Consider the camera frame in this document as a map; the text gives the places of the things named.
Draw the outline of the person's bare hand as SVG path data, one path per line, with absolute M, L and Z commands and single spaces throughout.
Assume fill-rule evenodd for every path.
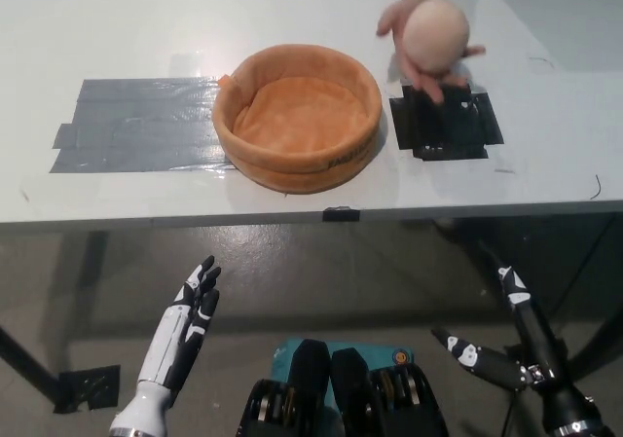
M 404 0 L 390 4 L 385 8 L 378 21 L 376 34 L 379 37 L 391 34 L 400 73 L 412 83 L 415 90 L 424 91 L 434 103 L 442 103 L 444 93 L 441 86 L 449 85 L 463 88 L 467 86 L 467 78 L 453 73 L 451 70 L 439 74 L 426 73 L 406 56 L 402 36 L 407 17 L 415 7 L 413 2 Z

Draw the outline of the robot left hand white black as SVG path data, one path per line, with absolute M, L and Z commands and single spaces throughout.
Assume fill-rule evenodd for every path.
M 187 380 L 216 311 L 221 269 L 210 255 L 187 277 L 166 308 L 145 356 L 138 379 L 177 394 Z

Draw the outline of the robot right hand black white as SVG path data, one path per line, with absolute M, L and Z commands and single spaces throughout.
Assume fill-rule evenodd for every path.
M 509 391 L 534 390 L 543 404 L 543 427 L 551 436 L 595 432 L 604 426 L 594 401 L 571 377 L 567 354 L 530 289 L 515 268 L 485 243 L 478 248 L 500 283 L 519 335 L 518 355 L 511 357 L 461 339 L 442 328 L 431 331 L 460 366 L 477 378 Z

